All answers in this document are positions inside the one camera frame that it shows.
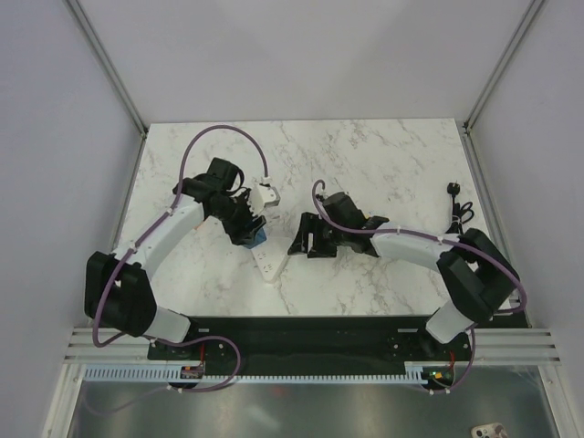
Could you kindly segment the blue cube adapter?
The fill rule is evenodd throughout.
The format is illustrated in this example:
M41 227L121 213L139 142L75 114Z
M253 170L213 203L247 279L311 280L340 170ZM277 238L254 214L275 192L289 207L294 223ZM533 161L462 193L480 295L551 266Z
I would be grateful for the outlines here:
M266 240L267 240L266 232L263 228L261 228L255 233L255 237L250 242L245 244L245 248L253 249L263 244Z

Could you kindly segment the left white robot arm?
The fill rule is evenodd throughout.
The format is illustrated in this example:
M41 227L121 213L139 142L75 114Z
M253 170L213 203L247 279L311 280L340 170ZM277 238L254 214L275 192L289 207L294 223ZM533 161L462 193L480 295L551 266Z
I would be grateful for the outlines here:
M263 211L279 203L279 194L267 177L252 188L234 187L244 179L236 165L215 158L205 173L178 182L171 206L137 239L109 254L94 253L84 294L84 311L94 326L164 339L181 359L196 355L201 343L190 331L190 318L159 306L151 279L174 247L210 217L222 223L233 245L253 248L265 241Z

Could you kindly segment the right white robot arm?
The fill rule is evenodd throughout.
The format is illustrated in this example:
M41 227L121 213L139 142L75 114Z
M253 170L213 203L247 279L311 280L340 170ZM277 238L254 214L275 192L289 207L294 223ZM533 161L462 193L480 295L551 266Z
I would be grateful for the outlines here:
M401 228L383 216L365 215L344 192L317 194L313 200L318 212L301 215L289 255L334 258L344 246L357 254L403 260L441 276L449 299L427 319L417 342L428 359L441 358L456 336L489 321L517 289L515 269L478 229L429 235Z

